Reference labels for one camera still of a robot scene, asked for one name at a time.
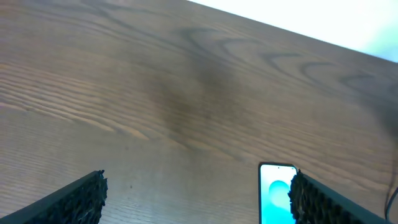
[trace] white wall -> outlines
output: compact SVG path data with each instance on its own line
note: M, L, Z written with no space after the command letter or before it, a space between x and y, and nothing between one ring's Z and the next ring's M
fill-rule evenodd
M398 0L190 0L398 62Z

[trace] brown wooden surface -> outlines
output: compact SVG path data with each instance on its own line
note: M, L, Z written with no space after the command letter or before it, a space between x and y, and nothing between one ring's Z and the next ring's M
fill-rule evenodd
M397 187L392 62L178 0L7 0L0 29L0 217L99 169L101 223L257 223L260 161L380 216Z

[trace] black rubber grip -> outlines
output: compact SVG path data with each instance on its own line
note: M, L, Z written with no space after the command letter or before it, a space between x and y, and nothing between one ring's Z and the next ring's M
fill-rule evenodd
M3 224L97 224L105 206L107 180L94 171L66 187L0 219Z
M290 206L299 224L386 224L385 219L303 174L292 179Z

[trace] phone screen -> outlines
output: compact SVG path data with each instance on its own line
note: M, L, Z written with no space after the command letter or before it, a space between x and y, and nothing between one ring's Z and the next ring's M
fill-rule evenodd
M287 195L297 170L293 166L261 164L260 221L261 224L294 224Z

